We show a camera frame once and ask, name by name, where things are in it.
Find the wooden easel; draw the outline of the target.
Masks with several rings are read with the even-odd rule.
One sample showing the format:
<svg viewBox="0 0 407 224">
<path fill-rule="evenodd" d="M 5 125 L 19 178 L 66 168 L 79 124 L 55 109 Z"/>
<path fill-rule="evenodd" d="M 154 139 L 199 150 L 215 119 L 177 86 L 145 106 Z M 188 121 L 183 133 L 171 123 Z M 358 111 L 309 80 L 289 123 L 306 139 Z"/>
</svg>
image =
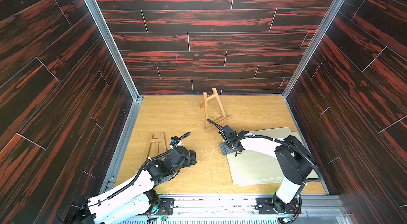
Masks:
<svg viewBox="0 0 407 224">
<path fill-rule="evenodd" d="M 200 104 L 200 108 L 203 109 L 205 115 L 205 131 L 209 132 L 216 127 L 208 122 L 210 119 L 216 124 L 224 124 L 230 117 L 226 114 L 225 109 L 220 100 L 218 91 L 215 87 L 212 88 L 212 93 L 203 92 L 203 102 Z"/>
<path fill-rule="evenodd" d="M 165 133 L 149 134 L 141 138 L 137 144 L 137 163 L 141 164 L 148 158 L 153 158 L 167 151 Z"/>
</svg>

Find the white canvas board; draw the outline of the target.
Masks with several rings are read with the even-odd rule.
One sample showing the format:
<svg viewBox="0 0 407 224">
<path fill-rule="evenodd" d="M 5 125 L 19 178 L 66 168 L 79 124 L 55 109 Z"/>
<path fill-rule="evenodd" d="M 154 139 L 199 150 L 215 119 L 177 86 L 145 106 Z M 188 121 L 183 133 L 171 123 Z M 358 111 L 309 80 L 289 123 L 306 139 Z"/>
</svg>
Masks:
<svg viewBox="0 0 407 224">
<path fill-rule="evenodd" d="M 261 138 L 252 138 L 252 139 L 247 139 L 245 144 L 248 143 L 254 143 L 254 146 L 250 146 L 247 151 L 254 151 L 258 153 L 262 153 L 271 157 L 275 158 L 275 153 L 274 150 L 277 146 L 279 146 L 277 143 L 272 142 L 270 140 L 266 139 L 261 139 Z"/>
<path fill-rule="evenodd" d="M 243 151 L 227 155 L 233 184 L 239 186 L 278 184 L 284 179 L 283 171 L 274 157 Z"/>
</svg>

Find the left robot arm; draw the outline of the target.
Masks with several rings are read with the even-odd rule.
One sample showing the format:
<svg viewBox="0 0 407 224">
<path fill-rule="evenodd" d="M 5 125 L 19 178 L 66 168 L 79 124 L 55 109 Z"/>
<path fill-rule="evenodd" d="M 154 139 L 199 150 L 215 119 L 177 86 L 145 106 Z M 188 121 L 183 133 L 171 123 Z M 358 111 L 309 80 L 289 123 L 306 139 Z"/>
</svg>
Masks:
<svg viewBox="0 0 407 224">
<path fill-rule="evenodd" d="M 131 216 L 152 214 L 161 199 L 155 188 L 174 179 L 181 169 L 196 165 L 196 152 L 184 146 L 171 148 L 164 154 L 148 158 L 137 174 L 116 188 L 86 199 L 84 196 L 68 203 L 62 224 L 117 224 Z"/>
</svg>

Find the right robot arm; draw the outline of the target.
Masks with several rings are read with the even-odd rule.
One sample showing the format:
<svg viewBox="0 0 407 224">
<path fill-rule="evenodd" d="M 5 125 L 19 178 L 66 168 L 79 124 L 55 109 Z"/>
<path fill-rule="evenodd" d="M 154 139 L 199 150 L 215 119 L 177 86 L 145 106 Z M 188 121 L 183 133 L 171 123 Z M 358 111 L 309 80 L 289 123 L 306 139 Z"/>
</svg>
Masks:
<svg viewBox="0 0 407 224">
<path fill-rule="evenodd" d="M 258 199 L 260 214 L 278 214 L 295 219 L 301 212 L 301 192 L 309 182 L 321 182 L 322 174 L 313 155 L 289 129 L 236 132 L 218 126 L 224 142 L 220 145 L 227 157 L 235 185 L 276 183 L 271 198 Z"/>
</svg>

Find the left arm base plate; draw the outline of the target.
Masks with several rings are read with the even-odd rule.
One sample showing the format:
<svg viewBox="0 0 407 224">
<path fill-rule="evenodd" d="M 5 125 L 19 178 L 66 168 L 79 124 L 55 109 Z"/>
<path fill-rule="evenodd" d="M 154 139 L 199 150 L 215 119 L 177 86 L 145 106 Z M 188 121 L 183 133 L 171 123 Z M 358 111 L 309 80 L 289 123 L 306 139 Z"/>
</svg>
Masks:
<svg viewBox="0 0 407 224">
<path fill-rule="evenodd" d="M 160 198 L 160 202 L 154 203 L 146 213 L 150 216 L 171 216 L 173 215 L 174 203 L 174 198 Z"/>
</svg>

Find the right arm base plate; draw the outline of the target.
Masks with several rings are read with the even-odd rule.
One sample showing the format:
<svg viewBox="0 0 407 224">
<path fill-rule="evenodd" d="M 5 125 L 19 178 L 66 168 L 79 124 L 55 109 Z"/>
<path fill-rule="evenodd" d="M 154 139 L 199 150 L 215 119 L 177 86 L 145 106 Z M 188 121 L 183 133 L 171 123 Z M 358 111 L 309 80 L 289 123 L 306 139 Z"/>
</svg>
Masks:
<svg viewBox="0 0 407 224">
<path fill-rule="evenodd" d="M 301 213 L 302 198 L 295 196 L 290 203 L 285 203 L 280 199 L 273 198 L 256 198 L 255 210 L 260 214 L 277 214 L 296 216 Z"/>
</svg>

